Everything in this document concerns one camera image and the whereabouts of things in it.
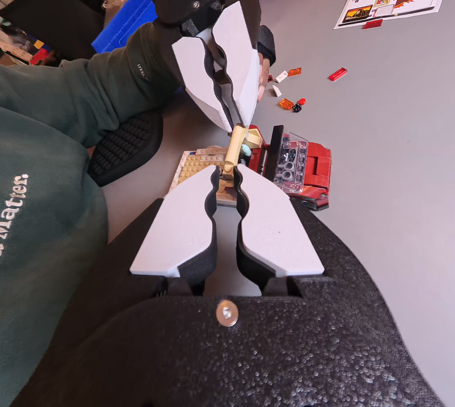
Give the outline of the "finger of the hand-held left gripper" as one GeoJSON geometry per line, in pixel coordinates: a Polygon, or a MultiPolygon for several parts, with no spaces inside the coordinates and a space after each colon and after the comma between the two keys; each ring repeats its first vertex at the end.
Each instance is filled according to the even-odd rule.
{"type": "Polygon", "coordinates": [[[257,104],[260,65],[240,1],[221,13],[212,28],[212,37],[225,57],[223,69],[229,83],[221,85],[223,101],[234,124],[249,126],[257,104]]]}
{"type": "Polygon", "coordinates": [[[222,58],[212,35],[184,36],[172,44],[188,95],[203,113],[224,131],[237,122],[232,86],[224,74],[222,58]]]}

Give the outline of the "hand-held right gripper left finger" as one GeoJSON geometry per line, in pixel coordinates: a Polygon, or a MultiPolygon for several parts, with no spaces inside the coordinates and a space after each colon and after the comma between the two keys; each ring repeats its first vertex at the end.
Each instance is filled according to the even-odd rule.
{"type": "Polygon", "coordinates": [[[186,278],[183,266],[209,248],[217,249],[218,166],[210,165],[176,186],[162,200],[130,266],[136,275],[186,278]]]}

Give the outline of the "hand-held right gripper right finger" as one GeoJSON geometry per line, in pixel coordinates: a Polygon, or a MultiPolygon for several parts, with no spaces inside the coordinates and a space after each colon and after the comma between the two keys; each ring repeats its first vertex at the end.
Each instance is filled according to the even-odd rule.
{"type": "Polygon", "coordinates": [[[277,277],[318,275],[324,267],[288,195],[244,165],[235,168],[240,244],[277,277]]]}

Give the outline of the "blue plastic bin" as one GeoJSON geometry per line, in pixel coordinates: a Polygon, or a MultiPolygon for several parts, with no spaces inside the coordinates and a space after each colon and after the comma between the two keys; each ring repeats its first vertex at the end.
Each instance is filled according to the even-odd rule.
{"type": "Polygon", "coordinates": [[[93,41],[92,46],[99,54],[124,47],[139,27],[153,22],[156,17],[152,0],[128,0],[93,41]]]}

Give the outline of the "red tan brick toy truck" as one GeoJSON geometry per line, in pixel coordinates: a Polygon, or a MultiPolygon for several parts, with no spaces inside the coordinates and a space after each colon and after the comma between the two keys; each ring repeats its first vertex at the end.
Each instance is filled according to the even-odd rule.
{"type": "Polygon", "coordinates": [[[274,126],[270,143],[265,142],[257,126],[250,125],[246,129],[238,125],[227,148],[210,146],[184,152],[169,191],[215,165],[220,169],[217,204],[236,207],[234,166],[238,164],[273,182],[311,210],[318,211],[329,205],[331,151],[321,144],[308,142],[283,125],[274,126]]]}

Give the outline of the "grey desk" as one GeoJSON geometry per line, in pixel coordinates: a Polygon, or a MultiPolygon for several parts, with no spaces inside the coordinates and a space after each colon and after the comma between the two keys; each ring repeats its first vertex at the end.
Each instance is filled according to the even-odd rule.
{"type": "Polygon", "coordinates": [[[358,257],[421,372],[454,406],[454,0],[437,13],[334,30],[346,0],[260,0],[274,34],[269,91],[253,119],[332,151],[329,208],[315,213],[358,257]],[[332,82],[340,68],[348,73],[332,82]]]}

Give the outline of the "person's left hand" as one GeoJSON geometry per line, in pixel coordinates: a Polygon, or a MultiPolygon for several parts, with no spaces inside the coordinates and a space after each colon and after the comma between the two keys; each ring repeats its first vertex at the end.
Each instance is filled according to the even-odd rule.
{"type": "Polygon", "coordinates": [[[270,60],[267,57],[264,57],[262,53],[259,53],[259,84],[258,84],[258,97],[257,102],[260,102],[262,99],[265,89],[268,84],[268,76],[270,69],[270,60]]]}

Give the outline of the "black bulky object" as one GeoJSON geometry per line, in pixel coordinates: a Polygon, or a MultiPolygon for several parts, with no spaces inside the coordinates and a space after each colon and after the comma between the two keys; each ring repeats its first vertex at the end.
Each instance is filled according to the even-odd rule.
{"type": "Polygon", "coordinates": [[[104,27],[105,0],[13,0],[1,17],[56,50],[63,59],[90,59],[104,27]]]}

